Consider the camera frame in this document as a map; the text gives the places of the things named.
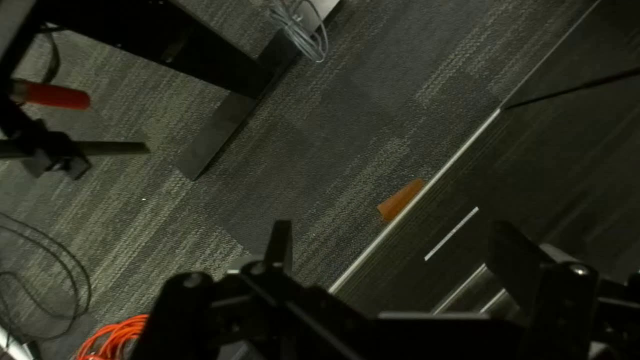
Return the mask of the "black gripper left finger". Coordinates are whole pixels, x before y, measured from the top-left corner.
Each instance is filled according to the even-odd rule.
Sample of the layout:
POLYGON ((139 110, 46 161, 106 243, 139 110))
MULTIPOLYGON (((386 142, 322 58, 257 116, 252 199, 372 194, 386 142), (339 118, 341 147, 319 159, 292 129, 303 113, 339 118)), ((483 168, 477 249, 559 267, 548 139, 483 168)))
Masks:
POLYGON ((360 360, 354 313, 292 276, 292 221, 276 219, 262 260, 215 280, 183 272, 165 282, 132 360, 219 360, 251 344, 264 360, 360 360))

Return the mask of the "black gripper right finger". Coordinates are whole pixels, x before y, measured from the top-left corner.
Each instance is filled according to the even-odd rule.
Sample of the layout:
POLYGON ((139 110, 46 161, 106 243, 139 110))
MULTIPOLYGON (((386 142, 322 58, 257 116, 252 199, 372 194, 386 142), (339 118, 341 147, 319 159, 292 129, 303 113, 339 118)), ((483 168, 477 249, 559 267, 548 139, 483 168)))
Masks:
POLYGON ((518 303, 518 360, 640 360, 640 294, 553 243, 497 221, 488 269, 518 303))

